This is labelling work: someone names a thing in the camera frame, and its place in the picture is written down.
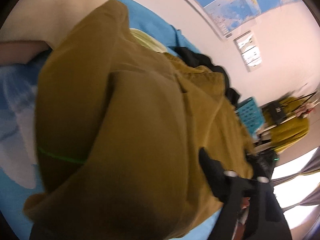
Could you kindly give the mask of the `black shoulder bag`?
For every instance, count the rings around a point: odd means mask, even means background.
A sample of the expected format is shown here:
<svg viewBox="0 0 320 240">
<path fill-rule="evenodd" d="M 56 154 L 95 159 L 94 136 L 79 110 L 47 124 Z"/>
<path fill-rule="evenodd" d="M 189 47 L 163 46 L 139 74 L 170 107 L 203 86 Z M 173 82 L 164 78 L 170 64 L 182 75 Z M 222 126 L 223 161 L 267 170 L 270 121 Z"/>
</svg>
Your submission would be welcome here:
<svg viewBox="0 0 320 240">
<path fill-rule="evenodd" d="M 297 114 L 306 115 L 314 108 L 315 103 L 311 99 L 317 94 L 317 91 L 300 96 L 298 98 L 287 98 L 282 101 L 272 101 L 266 107 L 274 125 L 289 121 L 289 118 L 295 118 Z"/>
</svg>

